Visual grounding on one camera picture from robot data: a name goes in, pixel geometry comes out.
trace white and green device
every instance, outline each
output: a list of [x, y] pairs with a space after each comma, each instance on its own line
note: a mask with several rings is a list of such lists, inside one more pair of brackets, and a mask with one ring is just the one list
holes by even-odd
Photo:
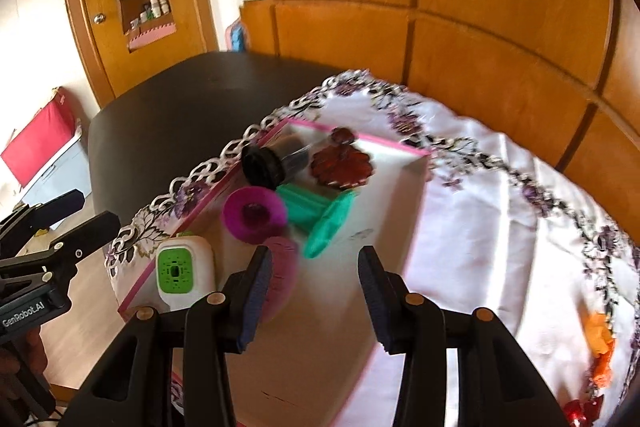
[[197, 235], [162, 241], [156, 255], [158, 293], [171, 311], [189, 308], [216, 291], [214, 255], [209, 242]]

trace purple funnel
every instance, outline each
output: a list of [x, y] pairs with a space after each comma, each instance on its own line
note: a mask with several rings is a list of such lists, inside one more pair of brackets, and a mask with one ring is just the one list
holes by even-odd
[[282, 233], [287, 224], [287, 207], [268, 188], [238, 188], [226, 198], [222, 221], [236, 239], [260, 245], [268, 237]]

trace black jar lid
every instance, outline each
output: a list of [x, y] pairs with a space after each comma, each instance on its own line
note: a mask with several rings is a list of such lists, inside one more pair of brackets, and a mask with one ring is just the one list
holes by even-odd
[[240, 161], [244, 177], [252, 185], [275, 190], [286, 178], [282, 162], [268, 147], [246, 145]]

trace brass screw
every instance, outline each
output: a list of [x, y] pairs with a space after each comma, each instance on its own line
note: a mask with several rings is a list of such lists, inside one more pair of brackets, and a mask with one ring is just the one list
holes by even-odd
[[424, 297], [419, 293], [407, 293], [404, 296], [404, 301], [411, 306], [420, 306], [424, 302]]
[[212, 306], [215, 306], [216, 304], [222, 304], [225, 299], [225, 294], [222, 292], [213, 292], [207, 297], [207, 302]]
[[151, 317], [154, 316], [153, 308], [140, 308], [136, 313], [136, 317], [141, 321], [148, 321]]
[[476, 312], [476, 317], [478, 317], [482, 322], [491, 322], [494, 320], [494, 312], [487, 308], [480, 308]]

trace wooden floor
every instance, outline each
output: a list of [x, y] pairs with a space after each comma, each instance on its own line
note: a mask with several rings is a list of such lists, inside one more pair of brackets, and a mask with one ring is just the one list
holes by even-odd
[[[89, 196], [80, 212], [68, 217], [54, 232], [31, 239], [26, 251], [47, 250], [50, 241], [93, 215], [94, 206]], [[101, 251], [78, 264], [78, 275], [71, 281], [69, 296], [73, 302], [71, 310], [42, 327], [42, 340], [49, 357], [45, 377], [49, 383], [78, 389], [124, 325], [117, 313], [118, 305]]]

